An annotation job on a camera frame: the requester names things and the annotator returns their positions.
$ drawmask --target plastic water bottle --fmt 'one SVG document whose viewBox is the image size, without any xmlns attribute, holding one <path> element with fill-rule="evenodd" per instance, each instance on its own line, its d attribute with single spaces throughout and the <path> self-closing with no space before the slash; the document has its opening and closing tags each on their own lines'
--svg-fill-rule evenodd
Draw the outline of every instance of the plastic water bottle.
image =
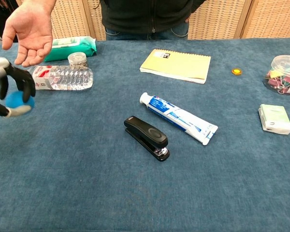
<svg viewBox="0 0 290 232">
<path fill-rule="evenodd" d="M 83 90 L 93 85 L 93 72 L 84 66 L 35 66 L 28 71 L 37 90 Z"/>
</svg>

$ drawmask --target jeans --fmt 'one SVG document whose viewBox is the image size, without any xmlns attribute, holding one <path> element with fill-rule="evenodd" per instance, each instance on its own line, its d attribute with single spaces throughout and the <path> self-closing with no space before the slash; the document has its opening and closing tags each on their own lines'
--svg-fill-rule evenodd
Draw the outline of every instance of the jeans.
<svg viewBox="0 0 290 232">
<path fill-rule="evenodd" d="M 105 28 L 106 40 L 186 40 L 189 23 L 181 23 L 165 31 L 149 34 L 130 34 Z"/>
</svg>

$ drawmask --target green wipes pack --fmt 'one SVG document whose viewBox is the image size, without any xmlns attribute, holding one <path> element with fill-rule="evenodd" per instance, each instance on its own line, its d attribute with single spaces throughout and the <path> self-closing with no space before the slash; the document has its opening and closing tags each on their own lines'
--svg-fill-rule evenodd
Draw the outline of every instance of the green wipes pack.
<svg viewBox="0 0 290 232">
<path fill-rule="evenodd" d="M 45 61 L 67 59 L 71 53 L 84 52 L 87 57 L 97 52 L 96 39 L 90 36 L 70 37 L 54 39 L 52 50 L 46 56 Z"/>
</svg>

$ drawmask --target black jacket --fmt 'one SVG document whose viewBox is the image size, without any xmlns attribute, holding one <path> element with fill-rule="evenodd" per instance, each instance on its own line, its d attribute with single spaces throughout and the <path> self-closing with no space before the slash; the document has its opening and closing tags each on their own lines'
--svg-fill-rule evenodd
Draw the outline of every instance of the black jacket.
<svg viewBox="0 0 290 232">
<path fill-rule="evenodd" d="M 127 33 L 152 33 L 184 22 L 205 0 L 102 0 L 102 23 Z"/>
</svg>

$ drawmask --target robotic hand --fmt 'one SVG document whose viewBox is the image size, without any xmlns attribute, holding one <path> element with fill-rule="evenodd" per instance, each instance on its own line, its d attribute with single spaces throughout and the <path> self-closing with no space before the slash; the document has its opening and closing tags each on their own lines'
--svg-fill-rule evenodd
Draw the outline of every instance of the robotic hand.
<svg viewBox="0 0 290 232">
<path fill-rule="evenodd" d="M 6 97 L 9 82 L 7 75 L 11 76 L 17 85 L 19 91 L 23 92 L 22 102 L 27 103 L 30 96 L 35 96 L 35 83 L 28 71 L 13 67 L 5 58 L 0 57 L 0 99 Z M 23 104 L 16 108 L 5 107 L 0 104 L 0 116 L 11 117 L 19 116 L 29 112 L 32 109 L 30 105 Z"/>
</svg>

